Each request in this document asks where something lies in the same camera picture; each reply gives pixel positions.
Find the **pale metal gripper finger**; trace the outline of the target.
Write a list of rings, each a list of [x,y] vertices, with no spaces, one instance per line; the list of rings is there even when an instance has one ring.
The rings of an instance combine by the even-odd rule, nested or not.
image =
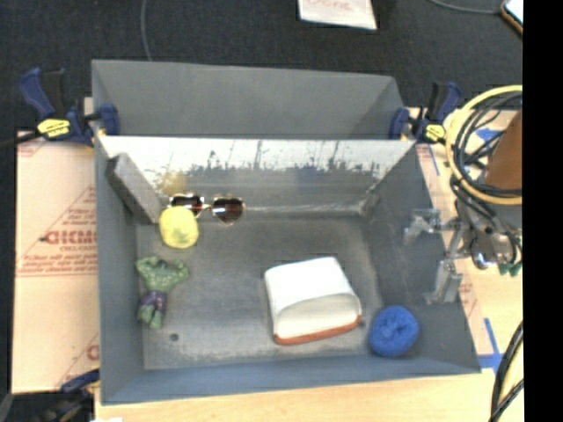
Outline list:
[[[441,210],[413,209],[409,224],[403,231],[403,245],[413,244],[422,233],[435,234],[442,229]]]
[[[457,271],[455,261],[446,258],[439,263],[435,276],[435,287],[423,294],[427,304],[453,303],[463,275]]]

